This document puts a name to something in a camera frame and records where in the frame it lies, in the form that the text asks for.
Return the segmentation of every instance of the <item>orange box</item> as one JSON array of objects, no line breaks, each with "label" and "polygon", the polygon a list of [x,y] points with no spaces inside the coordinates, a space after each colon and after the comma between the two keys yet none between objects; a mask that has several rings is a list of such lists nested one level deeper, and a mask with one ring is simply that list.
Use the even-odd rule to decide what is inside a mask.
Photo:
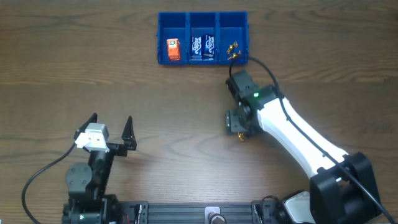
[{"label": "orange box", "polygon": [[178,39],[167,39],[167,52],[170,61],[181,60],[180,42]]}]

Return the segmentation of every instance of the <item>black cable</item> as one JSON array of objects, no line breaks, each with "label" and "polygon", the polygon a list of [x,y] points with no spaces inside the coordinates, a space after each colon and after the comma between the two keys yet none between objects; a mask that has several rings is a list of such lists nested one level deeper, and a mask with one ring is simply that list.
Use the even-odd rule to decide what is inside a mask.
[{"label": "black cable", "polygon": [[76,146],[75,143],[72,144],[72,146],[70,146],[70,149],[61,157],[59,157],[57,160],[53,161],[52,163],[50,163],[49,165],[43,167],[41,170],[37,171],[25,184],[24,189],[22,190],[22,206],[24,207],[24,210],[26,212],[26,215],[35,223],[35,224],[40,224],[39,221],[37,221],[37,219],[35,219],[35,217],[33,217],[33,215],[31,214],[31,212],[29,211],[29,209],[26,206],[26,201],[25,201],[25,194],[26,194],[26,190],[29,186],[30,183],[32,183],[32,181],[41,173],[43,173],[44,171],[46,171],[48,168],[52,167],[54,164],[56,164],[57,162],[61,161],[62,159],[64,159],[65,157],[67,157],[69,155],[70,152],[72,152],[73,148]]},{"label": "black cable", "polygon": [[[232,66],[235,64],[235,62],[238,59],[239,58],[236,58],[235,60],[233,60],[231,65],[229,66],[229,76],[232,76]],[[248,57],[248,59],[252,60],[254,62],[257,62],[260,66],[262,66],[268,72],[269,76],[272,78],[272,81],[274,82],[274,88],[277,93],[277,97],[279,98],[280,107],[282,107],[282,111],[284,112],[284,114],[286,116],[286,120],[289,121],[299,131],[299,133],[302,134],[308,141],[310,141],[310,143],[313,144],[324,156],[326,156],[334,164],[336,164],[336,166],[340,169],[340,171],[342,171],[344,173],[344,175],[347,176],[347,178],[354,183],[355,186],[357,186],[359,189],[361,189],[362,193],[365,194],[365,196],[367,196],[376,205],[376,207],[380,209],[380,211],[386,216],[386,218],[388,219],[388,221],[390,223],[396,224],[395,220],[390,215],[390,213],[381,205],[380,202],[378,202],[373,197],[373,195],[368,190],[366,190],[366,188],[353,175],[351,175],[335,158],[333,158],[331,155],[329,155],[328,152],[323,150],[316,142],[314,142],[310,138],[310,136],[305,134],[305,132],[303,130],[301,130],[301,128],[299,126],[297,126],[297,124],[294,123],[294,121],[292,120],[292,118],[289,116],[289,114],[287,113],[287,111],[285,109],[285,105],[283,102],[284,96],[279,90],[279,85],[275,78],[275,75],[269,70],[267,65],[265,65],[264,63],[260,62],[258,59],[253,58],[253,57]]]}]

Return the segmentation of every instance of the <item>wooden table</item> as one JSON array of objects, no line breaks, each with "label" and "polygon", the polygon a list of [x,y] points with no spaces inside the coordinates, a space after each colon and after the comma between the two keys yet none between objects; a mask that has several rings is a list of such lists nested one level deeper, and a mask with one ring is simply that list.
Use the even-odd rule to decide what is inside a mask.
[{"label": "wooden table", "polygon": [[[227,136],[234,108],[226,67],[157,63],[159,11],[249,13],[250,54],[274,71],[294,108],[349,153],[372,161],[383,204],[398,217],[398,5],[395,1],[22,1],[0,3],[0,219],[30,223],[26,180],[61,156],[93,112],[135,152],[117,157],[107,193],[149,202],[250,202],[308,189],[272,137]],[[246,66],[261,85],[270,78]],[[60,223],[75,149],[34,180],[27,204]],[[382,216],[374,222],[384,222]]]}]

